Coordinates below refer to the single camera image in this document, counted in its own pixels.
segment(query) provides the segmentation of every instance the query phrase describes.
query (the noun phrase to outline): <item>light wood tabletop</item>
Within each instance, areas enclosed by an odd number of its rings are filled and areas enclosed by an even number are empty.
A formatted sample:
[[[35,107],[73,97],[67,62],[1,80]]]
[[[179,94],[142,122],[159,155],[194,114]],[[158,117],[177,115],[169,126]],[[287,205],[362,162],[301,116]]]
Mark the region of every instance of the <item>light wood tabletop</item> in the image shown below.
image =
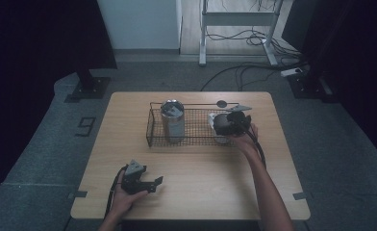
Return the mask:
[[[125,219],[260,219],[250,167],[233,146],[151,146],[146,129],[151,102],[183,104],[218,100],[251,107],[267,170],[290,217],[310,217],[272,98],[267,92],[116,92],[92,148],[73,218],[103,218],[117,172],[132,159],[147,166],[142,181],[163,176],[157,191],[135,203]]]

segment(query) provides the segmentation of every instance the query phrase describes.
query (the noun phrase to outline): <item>person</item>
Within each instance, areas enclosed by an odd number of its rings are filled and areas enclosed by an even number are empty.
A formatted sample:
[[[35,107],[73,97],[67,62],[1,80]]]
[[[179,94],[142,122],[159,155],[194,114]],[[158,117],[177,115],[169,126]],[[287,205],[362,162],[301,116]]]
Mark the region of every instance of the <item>person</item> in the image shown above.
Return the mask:
[[[258,137],[258,128],[255,124],[251,123],[249,132],[256,138]],[[285,203],[270,178],[252,139],[246,135],[236,137],[229,136],[228,138],[235,143],[240,152],[246,157],[251,167],[264,230],[293,230],[293,223],[285,207]],[[122,171],[119,174],[118,184],[116,185],[113,197],[113,206],[101,224],[99,231],[113,231],[118,221],[128,212],[132,204],[148,195],[147,191],[138,192],[133,195],[124,192],[120,188],[120,182],[122,182],[124,173],[125,172]]]

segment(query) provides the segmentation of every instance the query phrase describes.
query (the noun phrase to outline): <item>white metal frame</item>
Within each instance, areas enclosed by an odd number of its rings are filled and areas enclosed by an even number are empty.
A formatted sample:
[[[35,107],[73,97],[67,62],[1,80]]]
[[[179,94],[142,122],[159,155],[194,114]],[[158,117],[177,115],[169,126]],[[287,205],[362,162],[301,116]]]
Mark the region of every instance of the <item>white metal frame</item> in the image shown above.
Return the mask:
[[[200,65],[206,65],[206,28],[207,26],[270,26],[266,39],[263,39],[264,51],[271,65],[277,65],[271,42],[276,23],[282,8],[279,0],[274,12],[261,13],[208,13],[207,0],[203,1],[201,12]]]

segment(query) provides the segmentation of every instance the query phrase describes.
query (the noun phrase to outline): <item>can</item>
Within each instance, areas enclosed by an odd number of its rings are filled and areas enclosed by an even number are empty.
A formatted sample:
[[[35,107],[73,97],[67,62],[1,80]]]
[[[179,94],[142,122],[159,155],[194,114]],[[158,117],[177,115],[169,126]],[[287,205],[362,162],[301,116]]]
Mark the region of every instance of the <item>can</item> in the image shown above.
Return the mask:
[[[168,99],[161,105],[164,136],[169,142],[179,142],[185,137],[185,108],[176,99]]]

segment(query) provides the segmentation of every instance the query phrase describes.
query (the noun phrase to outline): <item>can lid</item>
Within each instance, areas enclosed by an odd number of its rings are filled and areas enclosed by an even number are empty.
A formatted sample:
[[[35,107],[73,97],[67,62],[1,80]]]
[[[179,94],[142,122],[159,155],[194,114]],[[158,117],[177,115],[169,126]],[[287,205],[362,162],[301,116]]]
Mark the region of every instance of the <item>can lid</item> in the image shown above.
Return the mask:
[[[164,101],[161,105],[162,115],[168,117],[178,117],[183,115],[184,106],[182,103],[175,99]]]

